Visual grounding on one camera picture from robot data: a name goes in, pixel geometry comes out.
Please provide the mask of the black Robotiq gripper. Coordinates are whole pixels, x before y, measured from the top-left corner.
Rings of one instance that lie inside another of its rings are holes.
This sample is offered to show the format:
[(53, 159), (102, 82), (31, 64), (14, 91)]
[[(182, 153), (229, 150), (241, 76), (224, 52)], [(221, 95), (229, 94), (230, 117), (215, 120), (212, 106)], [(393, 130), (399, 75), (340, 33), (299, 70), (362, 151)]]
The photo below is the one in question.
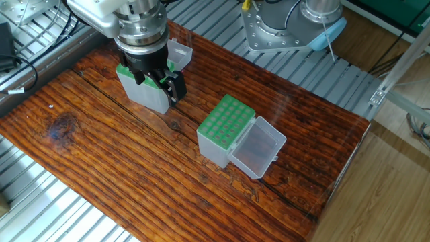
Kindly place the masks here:
[(144, 83), (146, 72), (155, 85), (167, 96), (170, 106), (185, 97), (187, 88), (181, 71), (171, 71), (167, 66), (168, 47), (167, 39), (159, 40), (147, 46), (132, 46), (114, 40), (118, 50), (120, 64), (132, 69), (132, 74), (137, 85)]

